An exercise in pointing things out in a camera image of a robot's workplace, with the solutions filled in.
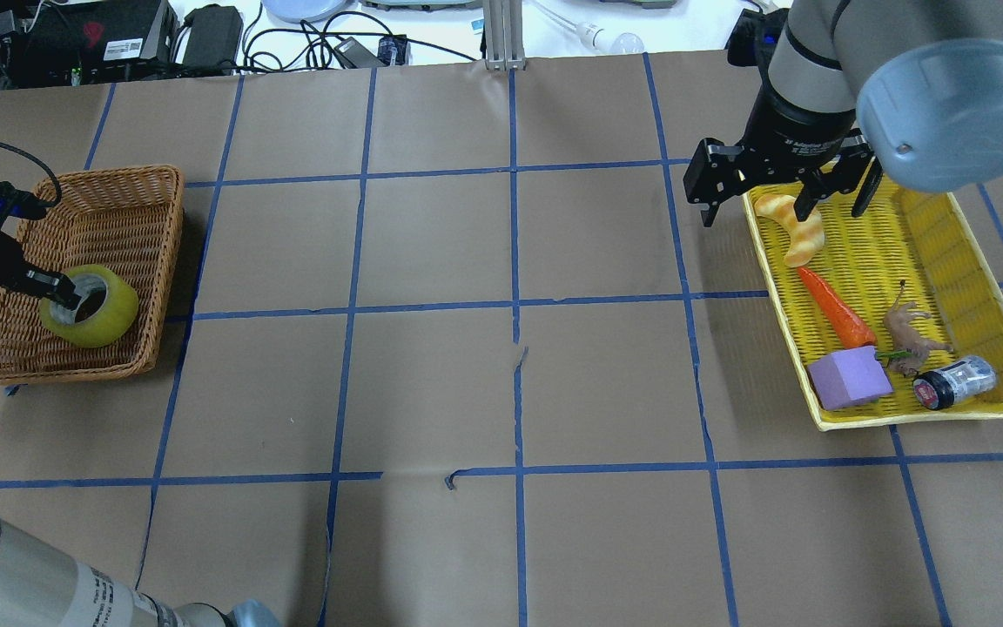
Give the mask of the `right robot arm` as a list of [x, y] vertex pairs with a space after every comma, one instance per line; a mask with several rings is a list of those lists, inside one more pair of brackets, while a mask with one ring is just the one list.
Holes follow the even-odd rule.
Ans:
[[1003, 1], [795, 1], [746, 10], [727, 43], [760, 76], [744, 134], [702, 138], [683, 178], [712, 226], [764, 184], [799, 183], [798, 221], [881, 179], [945, 193], [1003, 176]]

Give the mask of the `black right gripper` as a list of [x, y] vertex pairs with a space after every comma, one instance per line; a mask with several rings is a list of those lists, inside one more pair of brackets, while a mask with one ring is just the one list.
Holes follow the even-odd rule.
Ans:
[[851, 215], [859, 218], [885, 176], [861, 130], [855, 111], [804, 110], [771, 84], [757, 92], [744, 135], [733, 145], [702, 138], [682, 179], [686, 201], [699, 206], [710, 227], [719, 206], [765, 184], [800, 183], [793, 202], [797, 222], [833, 194], [855, 193]]

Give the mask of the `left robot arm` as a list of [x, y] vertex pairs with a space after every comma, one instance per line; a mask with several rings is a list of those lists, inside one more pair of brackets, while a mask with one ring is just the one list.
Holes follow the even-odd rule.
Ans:
[[[67, 277], [25, 261], [3, 222], [15, 214], [42, 219], [51, 201], [0, 183], [0, 287], [53, 302], [79, 301]], [[222, 611], [208, 603], [179, 607], [138, 592], [0, 517], [0, 626], [276, 626], [265, 604], [250, 599]]]

